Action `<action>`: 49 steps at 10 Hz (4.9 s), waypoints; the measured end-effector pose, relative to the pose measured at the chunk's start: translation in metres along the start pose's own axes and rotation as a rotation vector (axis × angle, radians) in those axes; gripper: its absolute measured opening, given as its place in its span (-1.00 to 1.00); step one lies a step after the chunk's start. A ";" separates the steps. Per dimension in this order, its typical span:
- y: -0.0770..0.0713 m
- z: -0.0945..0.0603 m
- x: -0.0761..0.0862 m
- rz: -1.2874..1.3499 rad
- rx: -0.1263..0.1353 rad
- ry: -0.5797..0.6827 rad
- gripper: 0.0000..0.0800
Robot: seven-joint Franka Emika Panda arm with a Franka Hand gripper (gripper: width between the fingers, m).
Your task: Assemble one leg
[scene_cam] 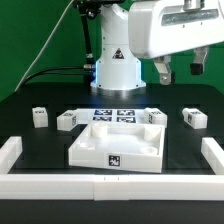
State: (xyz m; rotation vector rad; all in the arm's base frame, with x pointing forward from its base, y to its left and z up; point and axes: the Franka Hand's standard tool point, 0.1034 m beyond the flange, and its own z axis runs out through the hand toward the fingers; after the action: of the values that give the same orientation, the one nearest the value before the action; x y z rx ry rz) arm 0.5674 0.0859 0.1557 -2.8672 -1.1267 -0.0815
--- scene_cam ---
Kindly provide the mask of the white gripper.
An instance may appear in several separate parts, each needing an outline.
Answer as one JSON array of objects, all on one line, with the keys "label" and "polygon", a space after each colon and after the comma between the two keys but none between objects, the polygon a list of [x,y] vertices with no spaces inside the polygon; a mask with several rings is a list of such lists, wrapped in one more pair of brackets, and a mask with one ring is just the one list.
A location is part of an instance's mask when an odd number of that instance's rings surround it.
[{"label": "white gripper", "polygon": [[155,58],[162,85],[171,85],[170,54],[195,49],[192,75],[201,75],[209,45],[224,41],[224,0],[205,0],[204,7],[184,10],[184,0],[135,2],[129,10],[129,47],[137,58]]}]

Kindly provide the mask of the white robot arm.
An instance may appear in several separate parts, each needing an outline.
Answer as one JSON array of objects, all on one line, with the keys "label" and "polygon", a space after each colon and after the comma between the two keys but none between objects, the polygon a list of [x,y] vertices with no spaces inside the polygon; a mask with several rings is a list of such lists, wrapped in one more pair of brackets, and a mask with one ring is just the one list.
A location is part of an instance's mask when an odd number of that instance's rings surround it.
[{"label": "white robot arm", "polygon": [[195,52],[190,70],[204,72],[209,47],[224,42],[224,0],[145,0],[128,10],[101,6],[102,53],[91,90],[109,96],[141,92],[141,61],[151,59],[160,83],[169,85],[171,55]]}]

